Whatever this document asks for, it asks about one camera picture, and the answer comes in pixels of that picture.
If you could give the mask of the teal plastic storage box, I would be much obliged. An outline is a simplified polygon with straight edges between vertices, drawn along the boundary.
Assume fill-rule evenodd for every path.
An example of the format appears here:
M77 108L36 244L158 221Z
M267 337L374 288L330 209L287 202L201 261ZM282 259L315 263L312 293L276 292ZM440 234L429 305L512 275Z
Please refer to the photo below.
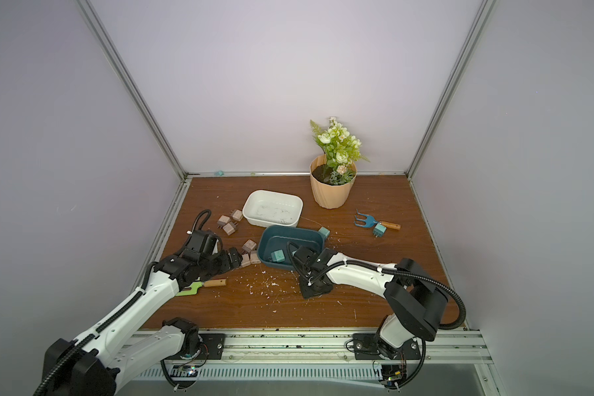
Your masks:
M320 232L312 229L272 225L262 233L257 249L258 258L267 267L293 271L294 267L290 262L290 254L287 250L288 243L293 243L298 248L304 246L316 253L321 253L325 247L325 237ZM274 252L281 252L284 260L274 262L272 260Z

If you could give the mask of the white plastic storage box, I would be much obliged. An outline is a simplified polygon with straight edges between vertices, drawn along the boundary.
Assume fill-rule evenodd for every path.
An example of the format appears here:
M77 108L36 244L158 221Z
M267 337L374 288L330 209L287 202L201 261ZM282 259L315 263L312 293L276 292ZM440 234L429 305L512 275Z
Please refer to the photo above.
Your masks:
M304 203L298 196L266 190L252 192L243 207L244 218L251 225L296 227Z

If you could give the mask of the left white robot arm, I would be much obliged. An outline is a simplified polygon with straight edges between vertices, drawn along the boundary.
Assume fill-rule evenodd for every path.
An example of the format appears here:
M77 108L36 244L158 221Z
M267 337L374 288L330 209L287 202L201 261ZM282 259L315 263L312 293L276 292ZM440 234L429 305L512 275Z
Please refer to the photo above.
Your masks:
M211 231L191 231L175 254L152 263L139 286L107 316L46 351L37 395L115 395L153 365L171 356L206 359L198 326L184 318L163 323L155 335L126 342L163 305L195 281L206 282L241 267L234 247L223 249Z

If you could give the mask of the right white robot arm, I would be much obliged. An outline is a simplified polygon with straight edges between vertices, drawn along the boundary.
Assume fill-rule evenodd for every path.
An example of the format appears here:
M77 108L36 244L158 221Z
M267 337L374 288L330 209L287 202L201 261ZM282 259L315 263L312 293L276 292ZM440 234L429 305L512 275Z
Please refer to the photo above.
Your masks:
M387 302L392 314L383 320L373 339L363 344L366 354L393 360L402 356L408 341L433 342L438 331L457 329L466 320L462 298L412 259L376 263L330 248L315 252L294 243L286 248L305 299L329 294L336 285L347 285Z

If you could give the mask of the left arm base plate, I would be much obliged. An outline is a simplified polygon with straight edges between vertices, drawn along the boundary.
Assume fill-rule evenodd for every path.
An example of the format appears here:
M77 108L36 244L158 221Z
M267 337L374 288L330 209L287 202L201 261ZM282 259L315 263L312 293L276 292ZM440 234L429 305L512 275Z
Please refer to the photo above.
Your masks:
M188 361L218 361L223 356L225 340L225 333L197 333L186 336L181 350L174 356Z

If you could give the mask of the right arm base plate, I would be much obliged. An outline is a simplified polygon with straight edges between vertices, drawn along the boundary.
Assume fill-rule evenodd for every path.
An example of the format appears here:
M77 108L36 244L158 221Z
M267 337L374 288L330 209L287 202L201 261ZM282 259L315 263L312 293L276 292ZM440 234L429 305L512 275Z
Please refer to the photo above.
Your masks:
M354 333L345 348L357 360L419 360L422 349L415 338L405 341L402 346L393 347L379 340L375 333Z

